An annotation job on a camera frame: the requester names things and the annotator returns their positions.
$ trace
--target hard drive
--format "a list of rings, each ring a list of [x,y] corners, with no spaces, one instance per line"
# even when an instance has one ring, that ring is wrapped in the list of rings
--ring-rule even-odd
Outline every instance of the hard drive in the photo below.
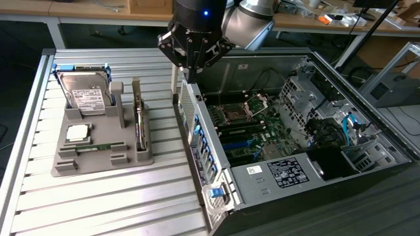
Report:
[[[110,93],[111,76],[104,67],[60,68],[55,73],[70,108],[79,108],[83,115],[100,115],[114,105]]]

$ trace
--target orange object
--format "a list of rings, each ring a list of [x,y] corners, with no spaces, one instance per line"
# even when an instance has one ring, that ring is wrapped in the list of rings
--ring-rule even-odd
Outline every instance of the orange object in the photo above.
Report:
[[[318,19],[319,19],[319,21],[323,22],[326,25],[328,25],[330,22],[331,22],[331,21],[326,18],[326,16],[320,16]]]

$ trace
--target white label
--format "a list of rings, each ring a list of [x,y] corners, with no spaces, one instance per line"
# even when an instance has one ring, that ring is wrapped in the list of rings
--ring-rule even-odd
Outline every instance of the white label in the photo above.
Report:
[[[239,69],[239,70],[247,70],[247,69],[248,69],[248,64],[240,64],[240,65],[238,66],[238,69]]]
[[[251,167],[247,167],[247,171],[248,171],[248,174],[250,174],[250,175],[263,172],[260,166],[251,166]]]
[[[104,99],[100,89],[72,90],[80,111],[104,110]]]
[[[86,149],[79,149],[78,152],[86,152],[86,151],[98,151],[98,148],[86,148]]]
[[[78,141],[83,141],[84,139],[70,139],[70,142],[78,142]]]

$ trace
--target motherboard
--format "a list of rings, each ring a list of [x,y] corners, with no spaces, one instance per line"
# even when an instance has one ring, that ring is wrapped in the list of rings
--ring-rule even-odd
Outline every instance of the motherboard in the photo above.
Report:
[[[244,102],[207,106],[232,167],[290,156],[300,148],[276,113],[279,104],[262,93],[244,96]]]

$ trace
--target dark floor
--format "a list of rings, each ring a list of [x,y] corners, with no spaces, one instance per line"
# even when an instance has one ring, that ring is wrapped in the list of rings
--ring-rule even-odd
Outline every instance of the dark floor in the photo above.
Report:
[[[127,35],[123,36],[118,26],[63,24],[62,28],[68,48],[154,48],[158,35],[167,29],[127,26]],[[282,40],[275,36],[272,32],[264,47],[310,47],[328,61],[340,56],[343,50],[336,46],[346,45],[348,39],[347,35],[287,32]],[[44,23],[0,22],[0,125],[8,127],[6,137],[0,140],[0,149],[15,141],[43,48],[54,48]],[[3,132],[4,128],[0,127],[0,137]],[[11,147],[0,150],[0,176],[11,150]]]

